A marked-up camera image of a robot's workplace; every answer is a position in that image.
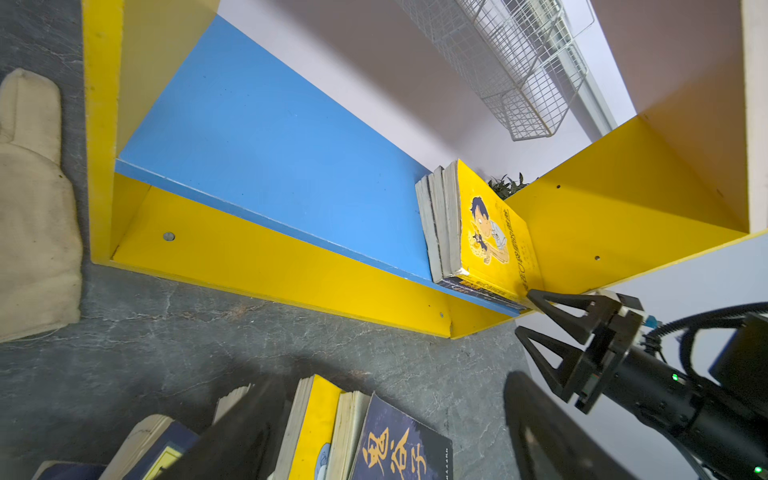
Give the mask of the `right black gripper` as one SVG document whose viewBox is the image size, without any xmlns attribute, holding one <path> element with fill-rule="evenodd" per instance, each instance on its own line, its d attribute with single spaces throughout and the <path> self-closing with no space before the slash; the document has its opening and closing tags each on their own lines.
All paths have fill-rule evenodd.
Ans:
<svg viewBox="0 0 768 480">
<path fill-rule="evenodd" d="M 619 307 L 603 321 L 605 297 L 618 302 Z M 580 344 L 584 345 L 594 332 L 585 355 L 595 363 L 596 370 L 580 388 L 575 404 L 578 410 L 588 414 L 605 393 L 629 350 L 640 342 L 640 329 L 645 322 L 640 300 L 611 290 L 595 290 L 593 295 L 571 295 L 531 289 L 527 298 Z M 583 351 L 527 327 L 517 327 L 515 335 L 551 392 L 568 402 L 574 394 L 574 374 Z M 551 364 L 539 346 L 557 356 L 560 363 L 557 366 Z"/>
</svg>

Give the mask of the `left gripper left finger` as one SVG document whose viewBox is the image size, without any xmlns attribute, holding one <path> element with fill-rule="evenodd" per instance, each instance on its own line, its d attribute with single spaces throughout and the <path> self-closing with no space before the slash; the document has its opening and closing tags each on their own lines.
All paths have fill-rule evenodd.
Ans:
<svg viewBox="0 0 768 480">
<path fill-rule="evenodd" d="M 249 392 L 204 432 L 161 479 L 269 479 L 287 422 L 285 388 L 278 380 Z"/>
</svg>

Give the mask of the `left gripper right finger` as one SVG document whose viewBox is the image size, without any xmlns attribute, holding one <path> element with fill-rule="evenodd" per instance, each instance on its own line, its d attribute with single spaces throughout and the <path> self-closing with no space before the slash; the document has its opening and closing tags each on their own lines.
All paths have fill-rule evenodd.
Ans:
<svg viewBox="0 0 768 480">
<path fill-rule="evenodd" d="M 504 384 L 504 411 L 522 479 L 628 479 L 608 455 L 525 373 Z"/>
</svg>

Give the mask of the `yellow blue-figure cartoon book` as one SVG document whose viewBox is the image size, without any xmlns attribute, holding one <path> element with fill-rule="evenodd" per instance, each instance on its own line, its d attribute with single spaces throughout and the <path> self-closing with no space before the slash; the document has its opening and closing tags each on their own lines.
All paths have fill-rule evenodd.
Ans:
<svg viewBox="0 0 768 480">
<path fill-rule="evenodd" d="M 299 381 L 273 479 L 324 479 L 342 390 L 320 375 Z"/>
</svg>

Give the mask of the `purple book orange calligraphy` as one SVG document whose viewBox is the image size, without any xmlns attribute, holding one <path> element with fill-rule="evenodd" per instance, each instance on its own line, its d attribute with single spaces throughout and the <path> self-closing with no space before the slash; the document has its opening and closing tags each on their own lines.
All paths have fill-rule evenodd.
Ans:
<svg viewBox="0 0 768 480">
<path fill-rule="evenodd" d="M 453 442 L 376 394 L 343 393 L 315 477 L 452 479 Z"/>
</svg>

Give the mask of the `yellow cartoon boy book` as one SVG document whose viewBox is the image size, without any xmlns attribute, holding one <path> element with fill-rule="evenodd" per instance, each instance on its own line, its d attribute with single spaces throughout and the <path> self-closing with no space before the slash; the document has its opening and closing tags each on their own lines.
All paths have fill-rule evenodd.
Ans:
<svg viewBox="0 0 768 480">
<path fill-rule="evenodd" d="M 446 281 L 515 309 L 531 309 L 544 282 L 526 222 L 463 161 L 443 171 Z"/>
</svg>

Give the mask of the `purple portrait cover book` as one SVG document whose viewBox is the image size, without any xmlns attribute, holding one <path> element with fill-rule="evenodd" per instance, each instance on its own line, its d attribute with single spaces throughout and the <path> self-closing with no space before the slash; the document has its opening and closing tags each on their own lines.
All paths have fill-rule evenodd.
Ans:
<svg viewBox="0 0 768 480">
<path fill-rule="evenodd" d="M 435 284 L 439 284 L 442 281 L 442 268 L 427 176 L 416 183 L 415 190 L 422 229 L 427 245 L 427 255 L 432 281 Z"/>
</svg>

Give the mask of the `black book yellow title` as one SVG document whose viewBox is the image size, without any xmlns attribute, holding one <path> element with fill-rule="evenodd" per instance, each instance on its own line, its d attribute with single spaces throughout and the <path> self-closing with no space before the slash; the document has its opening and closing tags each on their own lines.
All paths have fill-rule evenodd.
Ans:
<svg viewBox="0 0 768 480">
<path fill-rule="evenodd" d="M 440 262 L 438 283 L 448 277 L 450 259 L 443 171 L 443 167 L 438 166 L 427 179 Z"/>
</svg>

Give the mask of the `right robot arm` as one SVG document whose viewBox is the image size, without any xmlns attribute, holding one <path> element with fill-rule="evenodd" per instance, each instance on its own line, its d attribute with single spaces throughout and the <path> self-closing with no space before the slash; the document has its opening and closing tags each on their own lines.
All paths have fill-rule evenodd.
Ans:
<svg viewBox="0 0 768 480">
<path fill-rule="evenodd" d="M 609 398 L 702 474 L 766 478 L 765 302 L 661 323 L 638 298 L 609 290 L 530 290 L 527 298 L 574 341 L 515 331 L 555 396 L 584 414 Z"/>
</svg>

